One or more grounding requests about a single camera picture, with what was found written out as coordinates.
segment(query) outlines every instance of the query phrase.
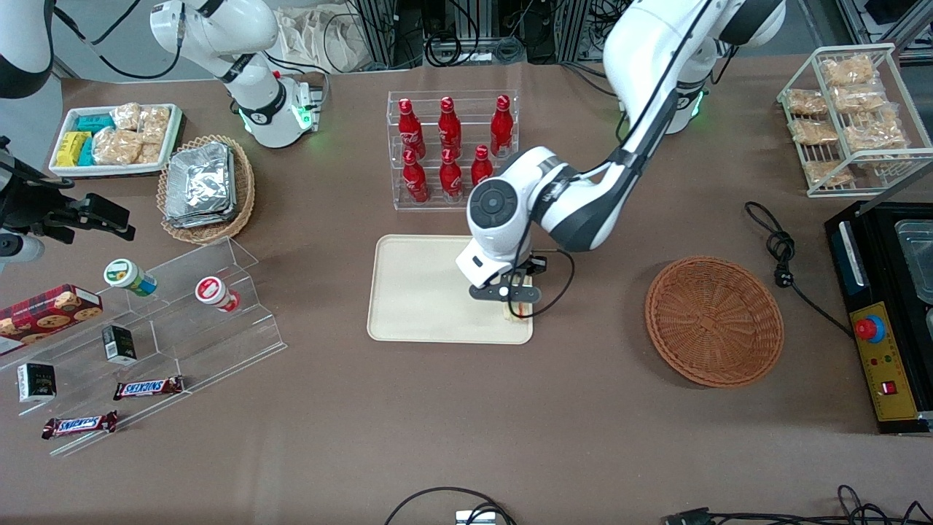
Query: wicker basket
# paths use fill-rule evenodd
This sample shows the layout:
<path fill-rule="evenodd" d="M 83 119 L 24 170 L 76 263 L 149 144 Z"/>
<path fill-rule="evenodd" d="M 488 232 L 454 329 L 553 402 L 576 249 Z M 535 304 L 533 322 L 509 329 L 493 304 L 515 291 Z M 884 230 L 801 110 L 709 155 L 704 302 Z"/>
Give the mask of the wicker basket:
<path fill-rule="evenodd" d="M 661 270 L 648 290 L 645 322 L 661 357 L 708 387 L 761 379 L 784 346 L 771 293 L 742 266 L 714 257 L 688 257 Z"/>
<path fill-rule="evenodd" d="M 193 244 L 209 244 L 220 237 L 233 237 L 238 234 L 249 216 L 253 214 L 253 204 L 256 202 L 256 180 L 253 177 L 253 166 L 243 148 L 232 138 L 217 135 L 199 136 L 194 140 L 186 142 L 178 150 L 200 148 L 208 142 L 223 142 L 233 150 L 234 176 L 236 177 L 236 200 L 240 206 L 240 212 L 230 222 L 220 222 L 218 224 L 208 224 L 195 228 L 175 228 L 166 220 L 162 220 L 162 229 L 179 241 L 185 241 Z M 168 165 L 162 168 L 159 175 L 159 192 L 156 194 L 156 206 L 162 215 L 165 215 L 165 184 L 168 177 Z"/>

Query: red bottle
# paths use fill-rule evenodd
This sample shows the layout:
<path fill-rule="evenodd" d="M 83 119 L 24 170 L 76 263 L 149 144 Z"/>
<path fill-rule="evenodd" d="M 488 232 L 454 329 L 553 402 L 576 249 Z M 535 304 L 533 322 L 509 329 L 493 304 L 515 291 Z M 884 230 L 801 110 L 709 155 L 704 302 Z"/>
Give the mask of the red bottle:
<path fill-rule="evenodd" d="M 454 159 L 459 159 L 460 141 L 463 139 L 463 134 L 460 132 L 460 119 L 453 111 L 453 99 L 449 96 L 440 99 L 438 129 L 440 131 L 440 147 L 449 149 L 453 153 Z"/>
<path fill-rule="evenodd" d="M 476 147 L 476 157 L 473 159 L 473 165 L 469 168 L 470 178 L 473 179 L 473 187 L 483 182 L 484 179 L 493 176 L 493 163 L 489 161 L 489 149 L 480 144 Z"/>
<path fill-rule="evenodd" d="M 457 165 L 453 151 L 445 149 L 440 153 L 440 187 L 444 189 L 444 200 L 455 203 L 463 196 L 463 186 L 460 182 L 460 166 Z"/>
<path fill-rule="evenodd" d="M 411 110 L 411 100 L 403 98 L 398 101 L 398 110 L 401 117 L 398 119 L 398 132 L 402 135 L 402 144 L 405 149 L 415 152 L 418 159 L 425 157 L 425 136 L 421 133 L 421 121 Z"/>
<path fill-rule="evenodd" d="M 515 121 L 512 119 L 512 113 L 508 110 L 508 96 L 500 94 L 495 99 L 495 115 L 493 123 L 490 126 L 493 132 L 493 140 L 490 142 L 490 149 L 493 155 L 500 159 L 508 157 L 512 152 L 512 126 Z"/>
<path fill-rule="evenodd" d="M 431 195 L 427 189 L 425 169 L 418 164 L 415 152 L 411 149 L 402 153 L 402 160 L 405 161 L 402 176 L 405 178 L 405 187 L 408 188 L 411 199 L 417 204 L 426 203 Z"/>

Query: teal package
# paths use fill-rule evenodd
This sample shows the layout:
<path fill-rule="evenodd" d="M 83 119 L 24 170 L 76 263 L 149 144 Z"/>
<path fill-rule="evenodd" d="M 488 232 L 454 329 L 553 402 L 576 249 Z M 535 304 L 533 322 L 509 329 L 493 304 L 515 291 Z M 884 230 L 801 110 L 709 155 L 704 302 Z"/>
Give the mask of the teal package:
<path fill-rule="evenodd" d="M 104 128 L 113 126 L 113 118 L 105 113 L 103 115 L 85 115 L 83 117 L 78 117 L 77 121 L 75 121 L 75 131 L 97 133 Z"/>
<path fill-rule="evenodd" d="M 89 138 L 84 141 L 84 146 L 81 147 L 81 155 L 77 158 L 77 165 L 79 166 L 93 166 L 94 165 L 94 139 Z"/>

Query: yellow control panel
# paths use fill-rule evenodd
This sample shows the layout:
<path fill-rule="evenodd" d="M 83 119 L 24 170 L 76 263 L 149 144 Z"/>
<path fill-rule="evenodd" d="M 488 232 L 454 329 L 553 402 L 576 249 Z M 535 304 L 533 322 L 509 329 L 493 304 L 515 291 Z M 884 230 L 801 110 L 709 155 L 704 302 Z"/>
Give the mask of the yellow control panel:
<path fill-rule="evenodd" d="M 879 421 L 917 419 L 917 407 L 884 302 L 849 314 Z"/>

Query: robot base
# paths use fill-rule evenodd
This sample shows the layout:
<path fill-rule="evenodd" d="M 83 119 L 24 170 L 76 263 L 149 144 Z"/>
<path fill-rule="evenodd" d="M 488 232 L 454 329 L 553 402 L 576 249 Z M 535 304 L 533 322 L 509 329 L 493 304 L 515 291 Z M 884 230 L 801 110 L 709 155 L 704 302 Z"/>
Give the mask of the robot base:
<path fill-rule="evenodd" d="M 283 77 L 279 81 L 285 86 L 285 104 L 269 123 L 256 124 L 240 112 L 246 131 L 266 148 L 284 148 L 302 135 L 317 131 L 320 117 L 322 92 L 311 92 L 308 84 L 292 78 Z"/>

